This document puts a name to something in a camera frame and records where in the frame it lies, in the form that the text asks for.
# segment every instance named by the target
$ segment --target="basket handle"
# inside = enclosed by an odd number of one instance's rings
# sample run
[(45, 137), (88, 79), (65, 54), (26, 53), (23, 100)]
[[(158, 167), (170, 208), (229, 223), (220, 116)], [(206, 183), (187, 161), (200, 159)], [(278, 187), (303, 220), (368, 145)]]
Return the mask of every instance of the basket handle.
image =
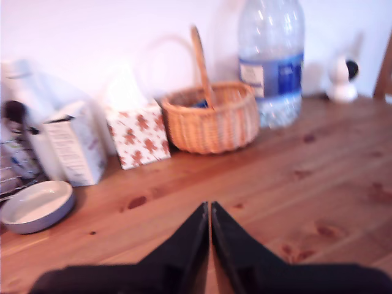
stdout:
[(202, 42), (200, 40), (200, 35), (198, 33), (196, 26), (192, 26), (191, 35), (192, 35), (192, 43), (194, 45), (197, 65), (200, 70), (200, 75), (202, 76), (202, 85), (204, 89), (205, 99), (207, 101), (208, 107), (214, 108), (215, 106), (214, 93), (211, 87), (211, 83), (209, 82), (209, 78), (207, 76)]

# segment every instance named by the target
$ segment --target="tissue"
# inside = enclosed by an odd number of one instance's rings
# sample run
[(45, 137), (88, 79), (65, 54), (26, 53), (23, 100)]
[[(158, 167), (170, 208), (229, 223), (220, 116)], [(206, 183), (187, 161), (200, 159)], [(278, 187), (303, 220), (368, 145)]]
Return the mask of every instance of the tissue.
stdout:
[(110, 83), (105, 113), (125, 170), (170, 157), (162, 109), (140, 91), (129, 67)]

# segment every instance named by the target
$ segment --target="blue object in basket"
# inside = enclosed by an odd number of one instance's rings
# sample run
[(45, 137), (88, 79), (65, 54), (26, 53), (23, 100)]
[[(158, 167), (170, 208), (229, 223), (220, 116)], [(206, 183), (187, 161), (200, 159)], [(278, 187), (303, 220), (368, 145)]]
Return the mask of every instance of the blue object in basket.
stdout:
[(197, 104), (195, 104), (195, 105), (193, 105), (191, 107), (193, 107), (193, 108), (207, 108), (208, 107), (208, 103), (207, 103), (206, 100), (203, 100), (203, 101), (201, 101), (201, 102), (199, 102), (199, 103), (197, 103)]

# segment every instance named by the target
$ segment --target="wicker basket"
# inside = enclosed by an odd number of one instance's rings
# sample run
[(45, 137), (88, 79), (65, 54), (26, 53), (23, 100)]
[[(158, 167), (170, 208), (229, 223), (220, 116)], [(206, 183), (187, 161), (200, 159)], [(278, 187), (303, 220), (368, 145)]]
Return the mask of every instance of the wicker basket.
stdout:
[[(203, 86), (163, 99), (170, 140), (181, 150), (200, 154), (222, 153), (247, 145), (259, 130), (252, 88), (236, 81), (211, 86), (196, 27), (192, 28), (192, 41)], [(203, 100), (208, 108), (191, 107)]]

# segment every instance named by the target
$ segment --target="wooden chair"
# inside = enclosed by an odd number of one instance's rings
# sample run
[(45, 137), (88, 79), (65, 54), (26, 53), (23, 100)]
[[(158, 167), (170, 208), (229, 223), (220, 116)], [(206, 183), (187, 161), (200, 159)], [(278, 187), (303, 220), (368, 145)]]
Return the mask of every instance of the wooden chair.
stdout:
[(373, 96), (375, 99), (384, 99), (386, 94), (392, 95), (392, 34)]

